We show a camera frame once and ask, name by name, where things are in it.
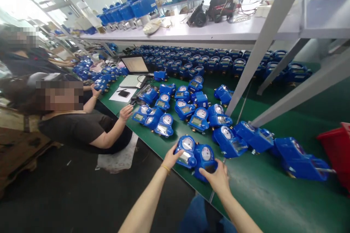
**gray floor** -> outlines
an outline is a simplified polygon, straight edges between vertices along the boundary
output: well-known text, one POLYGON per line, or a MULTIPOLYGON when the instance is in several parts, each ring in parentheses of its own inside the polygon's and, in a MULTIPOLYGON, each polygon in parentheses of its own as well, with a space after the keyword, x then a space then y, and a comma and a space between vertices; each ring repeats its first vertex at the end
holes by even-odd
MULTIPOLYGON (((143 142, 137 145, 140 151, 131 169, 119 174, 95 171, 96 155, 68 146, 49 149, 35 171, 21 173, 6 189, 0 201, 0 232, 117 232, 161 164, 143 142)), ((172 172, 151 232, 176 232, 194 195, 172 172)))

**stacked blue meter parts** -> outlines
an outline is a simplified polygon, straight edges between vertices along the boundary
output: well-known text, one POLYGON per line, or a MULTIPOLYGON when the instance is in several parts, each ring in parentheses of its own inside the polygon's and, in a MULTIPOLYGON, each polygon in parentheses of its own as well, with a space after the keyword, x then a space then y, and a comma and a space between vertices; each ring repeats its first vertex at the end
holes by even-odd
POLYGON ((293 138, 276 138, 275 145, 283 157, 282 166, 294 178, 325 181, 332 171, 322 159, 306 154, 293 138))

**wooden pallet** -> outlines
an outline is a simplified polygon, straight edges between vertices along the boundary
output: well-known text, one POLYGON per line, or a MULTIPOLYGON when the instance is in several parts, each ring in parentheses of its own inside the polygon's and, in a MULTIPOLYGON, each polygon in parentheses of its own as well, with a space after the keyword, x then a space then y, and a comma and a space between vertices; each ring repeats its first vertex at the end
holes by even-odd
POLYGON ((51 148, 53 146, 60 148, 61 144, 57 143, 57 142, 50 141, 45 146, 43 146, 41 149, 39 149, 32 157, 30 157, 22 165, 20 165, 15 171, 13 171, 10 175, 8 175, 7 179, 4 183, 4 187, 2 189, 0 189, 0 199, 2 199, 2 197, 4 196, 5 188, 9 184, 11 184, 13 181, 15 181, 18 174, 20 174, 24 170, 29 170, 30 172, 33 172, 36 169, 38 157, 41 156, 42 154, 44 154, 49 148, 51 148))

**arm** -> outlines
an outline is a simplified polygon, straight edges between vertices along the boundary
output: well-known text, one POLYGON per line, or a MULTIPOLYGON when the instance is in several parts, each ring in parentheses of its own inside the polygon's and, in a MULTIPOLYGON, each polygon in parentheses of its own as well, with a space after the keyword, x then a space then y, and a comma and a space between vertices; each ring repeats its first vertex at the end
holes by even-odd
POLYGON ((89 90, 92 90, 92 97, 89 99, 89 101, 87 101, 84 105, 84 111, 86 113, 91 113, 92 110, 94 109, 95 105, 96 105, 96 101, 98 99, 98 96, 101 94, 102 90, 97 91, 96 89, 94 89, 95 84, 92 84, 89 87, 89 90))
POLYGON ((151 230, 154 213, 156 212, 164 181, 175 165, 176 160, 182 155, 180 150, 174 155, 177 143, 166 154, 160 168, 153 176, 151 182, 144 190, 130 210, 127 218, 119 229, 119 233, 148 233, 151 230))
POLYGON ((218 168, 213 174, 208 173, 204 169, 199 169, 199 172, 206 177, 213 190, 218 194, 218 197, 229 215, 231 222, 236 227, 237 232, 262 232, 255 224, 254 220, 252 220, 244 208, 232 196, 229 186, 229 177, 227 175, 227 166, 225 166, 220 160, 215 160, 218 162, 218 168))
POLYGON ((95 147, 107 149, 110 148, 114 142, 120 137, 121 133, 124 130, 125 123, 128 118, 132 115, 133 106, 127 105, 120 111, 120 118, 117 120, 111 131, 108 133, 103 132, 98 138, 96 138, 90 145, 95 147))

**red bin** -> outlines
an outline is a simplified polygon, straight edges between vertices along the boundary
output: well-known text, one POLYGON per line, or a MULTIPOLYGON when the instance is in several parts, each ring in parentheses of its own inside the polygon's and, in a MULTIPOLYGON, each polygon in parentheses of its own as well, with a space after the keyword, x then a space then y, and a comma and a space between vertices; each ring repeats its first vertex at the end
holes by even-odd
POLYGON ((340 128, 319 134, 317 139, 323 145, 340 183, 350 192, 350 123, 341 122, 340 128))

